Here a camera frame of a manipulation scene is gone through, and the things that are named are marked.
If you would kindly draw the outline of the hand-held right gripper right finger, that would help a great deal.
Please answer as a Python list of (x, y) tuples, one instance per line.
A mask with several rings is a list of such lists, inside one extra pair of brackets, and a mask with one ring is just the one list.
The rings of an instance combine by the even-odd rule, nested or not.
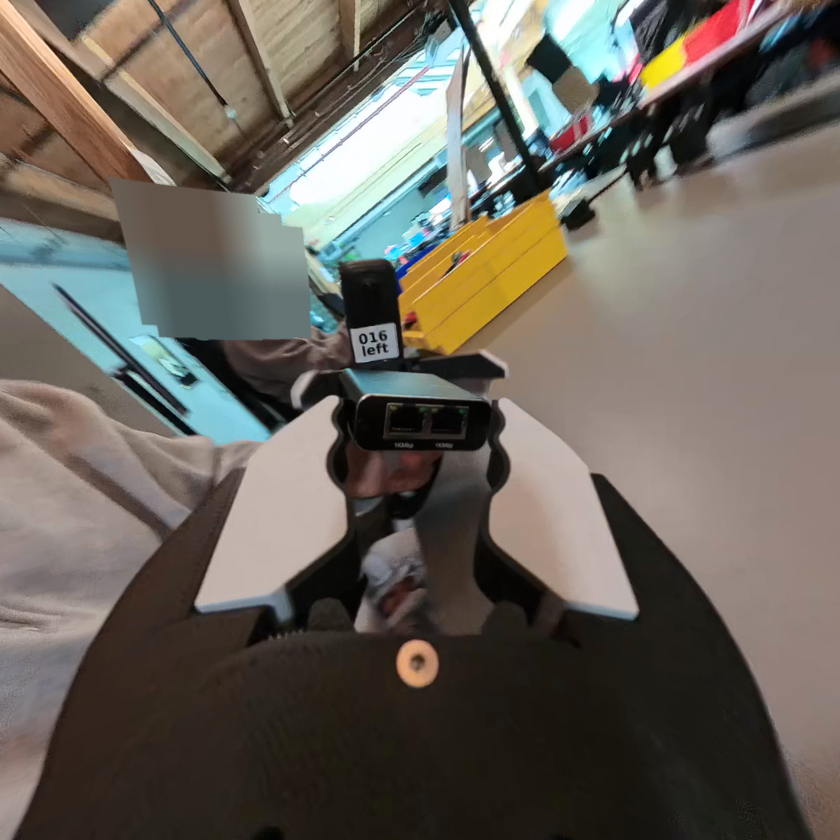
[(502, 561), (576, 612), (624, 621), (639, 607), (592, 474), (560, 436), (512, 400), (497, 404), (490, 439), (500, 475), (487, 511), (487, 539)]

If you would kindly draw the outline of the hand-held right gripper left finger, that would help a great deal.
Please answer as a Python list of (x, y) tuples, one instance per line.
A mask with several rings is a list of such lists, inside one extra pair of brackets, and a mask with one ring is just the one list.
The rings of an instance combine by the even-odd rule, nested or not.
[(325, 397), (250, 457), (195, 597), (199, 613), (307, 614), (322, 598), (357, 609), (354, 516), (333, 467), (340, 405)]

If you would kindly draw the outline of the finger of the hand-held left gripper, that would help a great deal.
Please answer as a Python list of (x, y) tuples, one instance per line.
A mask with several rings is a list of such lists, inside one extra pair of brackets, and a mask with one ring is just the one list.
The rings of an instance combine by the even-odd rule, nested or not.
[(402, 360), (409, 372), (436, 375), (449, 382), (493, 382), (509, 377), (509, 366), (488, 350), (474, 353), (415, 353)]
[(340, 371), (306, 371), (290, 388), (293, 408), (311, 408), (328, 396), (343, 395)]

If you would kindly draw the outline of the black ethernet adapter box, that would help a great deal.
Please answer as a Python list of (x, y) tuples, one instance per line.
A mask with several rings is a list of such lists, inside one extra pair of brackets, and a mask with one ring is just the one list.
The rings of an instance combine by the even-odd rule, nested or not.
[(473, 452), (487, 442), (490, 402), (439, 376), (348, 369), (339, 388), (344, 425), (365, 452)]

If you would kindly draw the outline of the yellow storage bin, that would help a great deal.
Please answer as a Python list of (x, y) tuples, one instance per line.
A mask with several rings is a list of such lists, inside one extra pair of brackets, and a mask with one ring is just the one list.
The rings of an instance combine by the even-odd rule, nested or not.
[(557, 227), (558, 218), (549, 190), (499, 218), (480, 217), (463, 226), (407, 271), (400, 280), (402, 296), (407, 298), (410, 292), (420, 294), (438, 283), (453, 269), (455, 255), (487, 257), (491, 247), (500, 247), (502, 254), (511, 250), (516, 255)]
[(567, 255), (557, 224), (538, 238), (494, 238), (409, 305), (416, 320), (403, 334), (407, 346), (456, 352)]
[(678, 37), (671, 45), (644, 65), (639, 80), (643, 89), (652, 91), (665, 83), (686, 65), (685, 37)]

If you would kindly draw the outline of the person's left forearm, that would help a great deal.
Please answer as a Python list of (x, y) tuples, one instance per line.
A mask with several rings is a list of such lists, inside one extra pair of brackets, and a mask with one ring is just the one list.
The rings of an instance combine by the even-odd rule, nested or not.
[(2, 553), (144, 553), (260, 443), (125, 426), (87, 397), (2, 380)]

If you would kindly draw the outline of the wooden plank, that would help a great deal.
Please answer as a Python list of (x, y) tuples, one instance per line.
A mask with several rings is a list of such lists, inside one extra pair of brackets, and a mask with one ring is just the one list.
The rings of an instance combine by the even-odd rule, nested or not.
[(469, 223), (469, 177), (463, 138), (464, 102), (469, 68), (469, 47), (462, 46), (453, 76), (446, 90), (447, 185), (449, 189), (449, 233)]

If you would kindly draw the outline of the black pole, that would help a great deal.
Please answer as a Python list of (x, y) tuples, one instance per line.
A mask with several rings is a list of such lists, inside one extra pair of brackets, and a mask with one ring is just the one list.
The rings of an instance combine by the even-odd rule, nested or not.
[(448, 1), (447, 4), (449, 10), (455, 16), (458, 26), (463, 31), (468, 46), (476, 57), (481, 74), (496, 103), (497, 110), (505, 124), (508, 135), (519, 154), (524, 195), (526, 198), (535, 197), (540, 193), (540, 186), (542, 184), (539, 168), (532, 158), (509, 97), (501, 85), (497, 70), (479, 33), (477, 24), (469, 11), (469, 5), (467, 1)]

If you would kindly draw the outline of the person's grey zip sweatshirt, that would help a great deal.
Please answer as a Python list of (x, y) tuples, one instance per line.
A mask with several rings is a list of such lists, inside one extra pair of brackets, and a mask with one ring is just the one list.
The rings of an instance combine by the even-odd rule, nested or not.
[(173, 530), (141, 521), (2, 529), (2, 838), (23, 819), (92, 639)]

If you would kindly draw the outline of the red storage bin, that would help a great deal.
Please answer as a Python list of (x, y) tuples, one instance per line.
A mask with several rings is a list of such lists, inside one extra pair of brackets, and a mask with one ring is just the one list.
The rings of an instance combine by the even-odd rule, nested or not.
[(703, 56), (741, 32), (751, 20), (756, 1), (724, 2), (686, 33), (683, 47), (688, 56)]

